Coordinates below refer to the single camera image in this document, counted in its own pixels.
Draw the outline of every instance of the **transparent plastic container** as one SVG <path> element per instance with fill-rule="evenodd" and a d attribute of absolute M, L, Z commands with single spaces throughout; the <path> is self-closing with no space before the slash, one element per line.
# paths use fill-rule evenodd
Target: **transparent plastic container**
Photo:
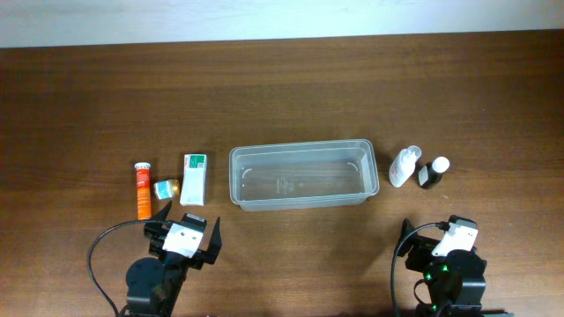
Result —
<path fill-rule="evenodd" d="M 374 149 L 368 140 L 234 148 L 229 189 L 246 211 L 363 203 L 379 189 Z"/>

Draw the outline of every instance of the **white spray bottle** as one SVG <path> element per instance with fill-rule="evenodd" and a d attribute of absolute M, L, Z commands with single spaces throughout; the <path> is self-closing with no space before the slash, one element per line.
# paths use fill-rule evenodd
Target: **white spray bottle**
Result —
<path fill-rule="evenodd" d="M 415 171 L 415 162 L 421 157 L 421 149 L 415 145 L 403 149 L 397 154 L 390 167 L 390 182 L 399 188 Z"/>

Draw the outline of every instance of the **orange tube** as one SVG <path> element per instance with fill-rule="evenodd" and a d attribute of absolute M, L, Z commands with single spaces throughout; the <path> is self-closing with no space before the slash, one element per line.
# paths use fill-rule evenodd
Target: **orange tube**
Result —
<path fill-rule="evenodd" d="M 151 186 L 149 182 L 149 163 L 137 163 L 137 219 L 151 218 Z"/>

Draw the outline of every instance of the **small glass bottle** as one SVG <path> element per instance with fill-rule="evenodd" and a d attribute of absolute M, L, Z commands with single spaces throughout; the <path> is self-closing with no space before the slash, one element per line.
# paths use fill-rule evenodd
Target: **small glass bottle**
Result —
<path fill-rule="evenodd" d="M 159 200 L 172 198 L 180 194 L 180 182 L 178 180 L 157 181 L 154 187 L 155 195 Z"/>
<path fill-rule="evenodd" d="M 447 158 L 439 157 L 433 162 L 428 162 L 419 171 L 419 185 L 430 189 L 442 179 L 442 174 L 449 169 L 450 162 Z"/>

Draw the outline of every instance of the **container rim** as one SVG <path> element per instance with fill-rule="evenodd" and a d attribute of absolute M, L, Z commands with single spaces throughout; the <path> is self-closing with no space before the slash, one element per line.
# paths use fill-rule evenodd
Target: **container rim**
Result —
<path fill-rule="evenodd" d="M 370 152 L 367 155 L 372 157 L 373 161 L 373 168 L 375 172 L 375 183 L 374 186 L 371 188 L 369 193 L 357 193 L 357 194 L 342 194 L 342 195 L 323 195 L 323 196 L 310 196 L 310 197 L 294 197 L 294 198 L 274 198 L 274 199 L 258 199 L 252 201 L 240 201 L 234 197 L 233 194 L 233 156 L 238 150 L 244 149 L 256 149 L 262 147 L 279 147 L 279 146 L 287 146 L 287 145 L 308 145 L 308 144 L 333 144 L 333 143 L 340 143 L 340 142 L 364 142 L 368 145 Z M 296 202 L 316 202 L 316 201 L 325 201 L 325 200 L 343 200 L 349 198 L 360 198 L 360 197 L 370 197 L 376 195 L 380 191 L 379 180 L 378 180 L 378 168 L 376 165 L 376 157 L 374 153 L 374 147 L 372 143 L 367 139 L 345 139 L 345 140 L 331 140 L 331 141 L 312 141 L 312 142 L 297 142 L 297 143 L 286 143 L 286 144 L 263 144 L 263 145 L 248 145 L 248 146 L 238 146 L 233 148 L 229 152 L 229 195 L 231 197 L 231 201 L 234 204 L 241 205 L 241 203 L 246 205 L 264 205 L 269 203 L 296 203 Z"/>

